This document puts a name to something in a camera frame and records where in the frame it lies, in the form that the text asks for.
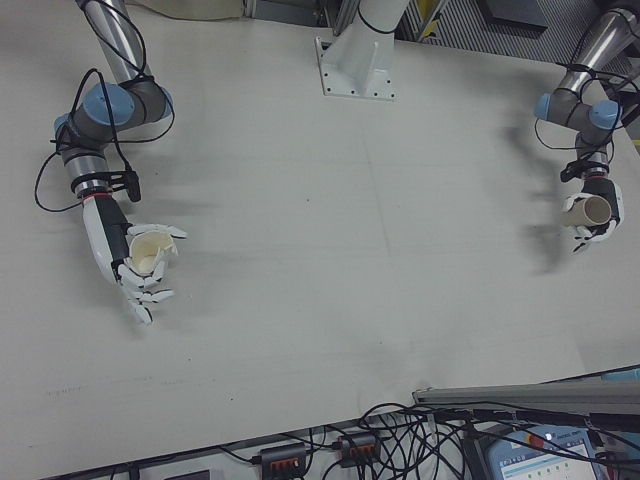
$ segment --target metal bracket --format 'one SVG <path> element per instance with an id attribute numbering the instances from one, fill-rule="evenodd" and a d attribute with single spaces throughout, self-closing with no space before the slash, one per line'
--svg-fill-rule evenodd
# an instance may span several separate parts
<path id="1" fill-rule="evenodd" d="M 336 40 L 316 37 L 325 95 L 393 101 L 393 30 L 409 0 L 362 0 L 358 15 Z"/>

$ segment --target white robotic hand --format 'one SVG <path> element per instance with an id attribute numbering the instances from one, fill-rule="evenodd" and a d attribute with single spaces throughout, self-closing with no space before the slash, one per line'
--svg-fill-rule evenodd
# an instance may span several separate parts
<path id="1" fill-rule="evenodd" d="M 155 287 L 163 280 L 170 258 L 178 254 L 174 239 L 187 234 L 167 225 L 129 223 L 106 193 L 86 197 L 83 207 L 89 243 L 102 275 L 120 287 L 138 322 L 151 323 L 147 305 L 174 295 L 173 290 Z"/>
<path id="2" fill-rule="evenodd" d="M 150 324 L 149 303 L 158 303 L 174 295 L 170 289 L 151 290 L 165 276 L 169 260 L 178 254 L 174 238 L 186 238 L 179 228 L 144 224 L 132 225 L 127 235 L 133 237 L 129 244 L 129 256 L 118 266 L 118 285 L 127 297 L 131 312 L 138 322 Z"/>
<path id="3" fill-rule="evenodd" d="M 603 225 L 585 226 L 577 225 L 572 227 L 575 231 L 575 239 L 580 242 L 574 252 L 587 248 L 592 243 L 604 242 L 613 235 L 614 230 L 624 222 L 624 203 L 622 201 L 622 191 L 613 181 L 604 177 L 586 179 L 584 187 L 580 193 L 568 197 L 562 211 L 568 212 L 577 202 L 584 201 L 593 196 L 604 198 L 611 206 L 611 218 Z"/>

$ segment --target paper cup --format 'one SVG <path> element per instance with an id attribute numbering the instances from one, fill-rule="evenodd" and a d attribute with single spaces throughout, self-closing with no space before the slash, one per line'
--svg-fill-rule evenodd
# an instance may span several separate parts
<path id="1" fill-rule="evenodd" d="M 604 225 L 611 219 L 611 205 L 604 198 L 593 197 L 579 199 L 571 210 L 562 214 L 562 224 L 565 226 L 595 227 Z"/>

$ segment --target white table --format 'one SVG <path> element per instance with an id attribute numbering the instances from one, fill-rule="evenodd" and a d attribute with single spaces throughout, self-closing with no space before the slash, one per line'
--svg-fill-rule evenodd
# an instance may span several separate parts
<path id="1" fill-rule="evenodd" d="M 131 13 L 178 117 L 126 147 L 143 201 L 124 208 L 190 234 L 148 328 L 101 279 L 81 212 L 32 200 L 53 119 L 86 69 L 108 72 L 97 41 L 73 2 L 0 6 L 0 478 L 353 418 L 425 385 L 640 362 L 640 162 L 619 133 L 627 221 L 571 255 L 574 155 L 532 130 L 559 67 L 399 43 L 397 102 L 328 98 L 320 31 Z M 43 200 L 73 201 L 68 185 L 57 160 Z"/>

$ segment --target black cable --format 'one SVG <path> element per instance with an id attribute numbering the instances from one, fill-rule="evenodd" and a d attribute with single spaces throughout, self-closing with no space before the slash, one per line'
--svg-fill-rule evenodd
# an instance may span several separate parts
<path id="1" fill-rule="evenodd" d="M 42 163 L 42 166 L 40 167 L 40 170 L 38 171 L 38 175 L 36 176 L 35 186 L 33 187 L 33 198 L 34 198 L 34 200 L 36 202 L 36 205 L 38 207 L 40 207 L 42 210 L 44 210 L 45 212 L 51 212 L 51 213 L 66 212 L 67 210 L 71 210 L 72 208 L 76 208 L 76 207 L 79 207 L 80 205 L 82 205 L 82 202 L 77 202 L 77 203 L 74 203 L 74 204 L 69 205 L 68 207 L 64 207 L 64 208 L 49 208 L 49 207 L 46 207 L 45 205 L 43 205 L 42 202 L 40 202 L 40 198 L 38 197 L 38 188 L 40 188 L 40 180 L 42 179 L 42 174 L 44 173 L 45 168 L 47 168 L 47 165 L 49 165 L 49 162 L 51 162 L 51 160 L 56 155 L 60 155 L 60 152 L 58 150 L 56 150 L 51 155 L 49 155 L 47 157 L 47 159 Z"/>
<path id="2" fill-rule="evenodd" d="M 314 452 L 322 450 L 323 448 L 327 449 L 327 450 L 331 450 L 331 445 L 327 445 L 327 444 L 324 443 L 326 438 L 327 438 L 326 429 L 324 430 L 324 438 L 320 443 L 315 442 L 315 441 L 306 440 L 306 439 L 304 439 L 302 437 L 297 437 L 295 435 L 291 435 L 290 433 L 279 433 L 278 435 L 281 436 L 281 437 L 291 438 L 292 440 L 297 440 L 298 442 L 306 443 L 307 445 L 311 446 L 311 448 L 313 449 Z"/>
<path id="3" fill-rule="evenodd" d="M 244 463 L 249 463 L 251 465 L 253 465 L 254 463 L 251 461 L 251 459 L 249 458 L 245 458 L 242 457 L 240 455 L 238 455 L 237 453 L 232 452 L 231 450 L 225 448 L 225 447 L 216 447 L 218 450 L 222 450 L 224 453 L 226 453 L 227 455 L 232 456 L 233 458 L 235 458 L 236 460 L 240 460 L 241 462 Z"/>
<path id="4" fill-rule="evenodd" d="M 437 437 L 437 433 L 438 433 L 438 425 L 436 424 L 436 439 Z M 438 455 L 438 457 L 436 458 L 436 468 L 433 471 L 433 477 L 432 480 L 436 480 L 438 478 L 438 469 L 440 468 L 440 455 Z"/>
<path id="5" fill-rule="evenodd" d="M 322 480 L 327 480 L 327 475 L 329 475 L 329 472 L 339 464 L 340 464 L 340 460 L 336 460 L 331 465 L 329 465 L 327 469 L 324 471 L 324 473 L 322 474 Z"/>

